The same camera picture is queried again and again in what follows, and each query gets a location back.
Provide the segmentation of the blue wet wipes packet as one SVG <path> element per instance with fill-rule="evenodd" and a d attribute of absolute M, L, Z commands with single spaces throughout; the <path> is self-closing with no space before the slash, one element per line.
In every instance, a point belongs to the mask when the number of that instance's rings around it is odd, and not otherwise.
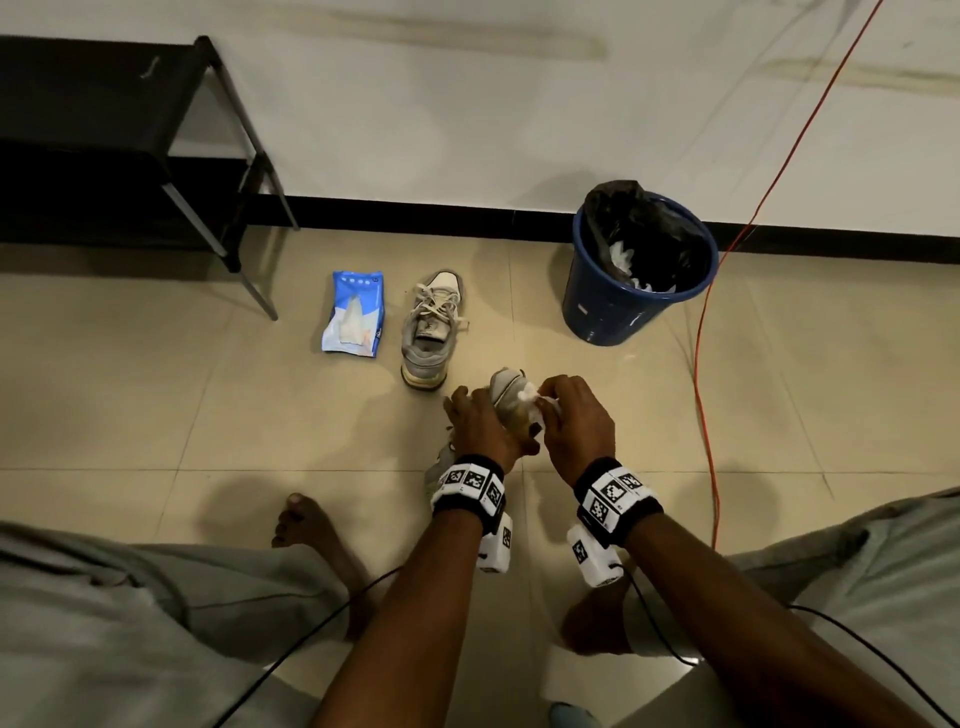
<path fill-rule="evenodd" d="M 333 302 L 320 350 L 376 358 L 386 313 L 383 273 L 334 271 L 331 280 Z"/>

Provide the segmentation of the black marker wristband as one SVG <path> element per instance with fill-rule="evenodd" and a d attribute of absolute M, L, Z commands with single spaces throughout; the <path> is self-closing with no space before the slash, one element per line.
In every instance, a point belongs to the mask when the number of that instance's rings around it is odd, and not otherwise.
<path fill-rule="evenodd" d="M 506 505 L 504 477 L 504 469 L 486 455 L 463 455 L 438 476 L 431 512 L 468 512 L 479 520 L 485 536 L 495 535 Z"/>
<path fill-rule="evenodd" d="M 665 512 L 654 492 L 614 457 L 600 457 L 573 487 L 577 518 L 603 548 L 623 548 L 640 521 Z"/>

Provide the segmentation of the grey worn sneaker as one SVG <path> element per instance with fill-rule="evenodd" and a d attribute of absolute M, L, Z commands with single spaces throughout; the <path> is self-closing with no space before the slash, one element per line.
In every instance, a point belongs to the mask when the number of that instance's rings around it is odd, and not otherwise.
<path fill-rule="evenodd" d="M 491 376 L 487 390 L 500 424 L 521 443 L 539 443 L 545 423 L 530 423 L 519 409 L 518 394 L 527 382 L 530 383 L 522 370 L 501 368 Z M 440 449 L 437 461 L 424 474 L 424 488 L 429 501 L 439 490 L 442 475 L 456 459 L 453 427 L 450 425 L 447 430 L 447 443 Z"/>
<path fill-rule="evenodd" d="M 462 277 L 442 269 L 415 286 L 412 308 L 402 327 L 400 372 L 417 391 L 439 390 L 447 379 L 457 334 L 469 323 L 461 317 Z"/>

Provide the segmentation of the person's left foot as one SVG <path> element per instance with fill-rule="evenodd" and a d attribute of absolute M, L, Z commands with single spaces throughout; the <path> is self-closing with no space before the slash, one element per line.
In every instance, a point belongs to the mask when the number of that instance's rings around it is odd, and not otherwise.
<path fill-rule="evenodd" d="M 345 640 L 356 643 L 377 612 L 377 605 L 366 590 L 372 579 L 316 500 L 298 492 L 288 495 L 270 545 L 274 549 L 304 546 L 316 552 L 330 567 L 351 600 Z"/>

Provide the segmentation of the person's left hand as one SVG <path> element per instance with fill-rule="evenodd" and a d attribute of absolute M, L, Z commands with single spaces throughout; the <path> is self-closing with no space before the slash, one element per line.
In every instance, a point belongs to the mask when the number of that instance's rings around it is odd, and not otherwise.
<path fill-rule="evenodd" d="M 486 455 L 501 466 L 505 475 L 523 457 L 537 455 L 541 450 L 539 443 L 522 443 L 500 423 L 489 392 L 486 418 L 473 428 L 453 428 L 453 447 L 456 460 L 464 455 Z"/>

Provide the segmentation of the person's right hand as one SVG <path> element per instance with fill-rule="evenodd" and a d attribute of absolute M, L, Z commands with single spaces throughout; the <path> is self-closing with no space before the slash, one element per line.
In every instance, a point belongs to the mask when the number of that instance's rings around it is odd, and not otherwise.
<path fill-rule="evenodd" d="M 537 403 L 544 420 L 544 443 L 560 478 L 571 488 L 595 459 L 617 455 L 616 425 L 602 404 L 597 411 L 561 411 Z"/>

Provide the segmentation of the light blue small object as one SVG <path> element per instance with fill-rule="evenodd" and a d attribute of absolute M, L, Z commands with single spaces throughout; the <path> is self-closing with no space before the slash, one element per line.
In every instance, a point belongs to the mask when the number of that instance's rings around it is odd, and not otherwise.
<path fill-rule="evenodd" d="M 604 728 L 588 710 L 562 701 L 550 705 L 547 718 L 549 728 Z"/>

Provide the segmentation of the used white wipes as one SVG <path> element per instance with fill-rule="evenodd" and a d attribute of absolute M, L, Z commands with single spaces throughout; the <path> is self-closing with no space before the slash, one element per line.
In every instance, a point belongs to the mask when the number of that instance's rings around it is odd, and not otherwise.
<path fill-rule="evenodd" d="M 666 293 L 674 294 L 677 292 L 677 285 L 673 284 L 668 288 L 654 289 L 650 283 L 641 283 L 640 280 L 632 275 L 632 261 L 635 250 L 628 249 L 624 241 L 618 240 L 609 246 L 610 262 L 620 274 L 627 278 L 628 283 L 633 289 L 641 290 L 647 293 Z"/>

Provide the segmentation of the black metal shoe rack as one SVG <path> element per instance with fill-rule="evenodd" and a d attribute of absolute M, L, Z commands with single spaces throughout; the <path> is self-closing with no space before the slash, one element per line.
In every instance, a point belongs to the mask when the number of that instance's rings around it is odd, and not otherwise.
<path fill-rule="evenodd" d="M 236 117 L 240 157 L 172 152 L 208 80 Z M 168 44 L 0 34 L 0 242 L 208 252 L 277 321 L 240 253 L 264 184 L 298 230 L 208 36 Z"/>

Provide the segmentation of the person's left trouser leg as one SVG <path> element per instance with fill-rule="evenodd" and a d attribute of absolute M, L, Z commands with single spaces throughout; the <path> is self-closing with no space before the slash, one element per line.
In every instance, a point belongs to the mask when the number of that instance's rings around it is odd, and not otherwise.
<path fill-rule="evenodd" d="M 0 521 L 0 728 L 212 728 L 348 600 L 306 545 L 126 544 Z"/>

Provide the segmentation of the white wet wipe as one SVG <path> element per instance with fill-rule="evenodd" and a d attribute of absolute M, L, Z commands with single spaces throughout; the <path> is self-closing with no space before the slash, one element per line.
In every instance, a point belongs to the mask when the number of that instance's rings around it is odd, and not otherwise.
<path fill-rule="evenodd" d="M 562 415 L 562 408 L 556 397 L 547 396 L 539 393 L 538 387 L 532 382 L 527 381 L 523 389 L 517 395 L 518 409 L 522 412 L 530 424 L 544 424 L 544 417 L 538 403 L 549 405 L 559 416 Z"/>

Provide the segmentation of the person's left forearm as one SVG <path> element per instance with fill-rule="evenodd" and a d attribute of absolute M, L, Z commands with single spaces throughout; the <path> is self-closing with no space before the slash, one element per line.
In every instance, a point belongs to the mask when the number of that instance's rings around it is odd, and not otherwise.
<path fill-rule="evenodd" d="M 433 517 L 310 728 L 445 728 L 483 534 L 469 511 Z"/>

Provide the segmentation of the blue plastic waste bucket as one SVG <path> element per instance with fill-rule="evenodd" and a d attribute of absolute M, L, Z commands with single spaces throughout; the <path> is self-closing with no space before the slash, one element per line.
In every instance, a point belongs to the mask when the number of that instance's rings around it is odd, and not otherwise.
<path fill-rule="evenodd" d="M 666 200 L 667 205 L 678 213 L 695 221 L 710 243 L 715 245 L 710 276 L 697 288 L 680 294 L 644 293 L 615 282 L 587 256 L 580 235 L 581 204 L 572 223 L 573 258 L 561 302 L 561 313 L 570 331 L 582 341 L 599 347 L 623 344 L 666 310 L 705 293 L 714 282 L 719 266 L 719 249 L 712 232 L 678 201 L 651 193 Z"/>

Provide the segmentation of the black bin liner bag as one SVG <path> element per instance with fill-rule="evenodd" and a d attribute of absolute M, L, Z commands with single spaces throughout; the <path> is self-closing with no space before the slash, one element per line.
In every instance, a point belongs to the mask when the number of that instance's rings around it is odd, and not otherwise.
<path fill-rule="evenodd" d="M 713 269 L 715 245 L 707 234 L 635 180 L 600 183 L 586 194 L 580 236 L 601 272 L 631 289 L 611 262 L 610 246 L 618 240 L 634 249 L 631 274 L 654 289 L 677 285 L 674 294 L 685 293 L 705 283 Z"/>

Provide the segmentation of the person's right trouser leg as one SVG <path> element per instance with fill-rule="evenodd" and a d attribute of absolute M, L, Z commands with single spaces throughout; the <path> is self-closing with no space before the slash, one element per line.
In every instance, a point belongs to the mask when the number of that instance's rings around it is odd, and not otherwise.
<path fill-rule="evenodd" d="M 727 559 L 775 601 L 812 608 L 896 663 L 960 724 L 960 487 L 894 501 L 838 525 Z M 654 620 L 685 658 L 689 636 L 635 572 Z M 621 614 L 630 651 L 670 656 L 628 585 Z M 798 617 L 936 728 L 948 722 L 906 680 L 819 616 Z M 615 728 L 747 728 L 703 661 Z"/>

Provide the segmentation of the person's trouser leg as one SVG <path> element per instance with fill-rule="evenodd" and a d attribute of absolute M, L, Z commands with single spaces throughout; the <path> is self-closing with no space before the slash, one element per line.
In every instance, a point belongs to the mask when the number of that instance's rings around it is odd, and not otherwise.
<path fill-rule="evenodd" d="M 838 525 L 727 559 L 775 601 L 812 608 L 896 663 L 960 724 L 960 487 L 894 501 Z M 654 620 L 685 658 L 689 636 L 635 572 Z M 670 656 L 628 585 L 621 614 L 630 651 Z M 798 617 L 936 728 L 948 722 L 906 680 L 819 616 Z M 615 728 L 747 728 L 703 661 Z"/>
<path fill-rule="evenodd" d="M 212 728 L 348 600 L 306 545 L 126 544 L 0 521 L 0 728 Z"/>

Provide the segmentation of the person's right forearm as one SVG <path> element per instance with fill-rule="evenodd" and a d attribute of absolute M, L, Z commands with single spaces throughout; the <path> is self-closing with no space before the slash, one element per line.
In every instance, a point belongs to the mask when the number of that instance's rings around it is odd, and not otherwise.
<path fill-rule="evenodd" d="M 670 516 L 625 545 L 750 725 L 933 728 Z"/>

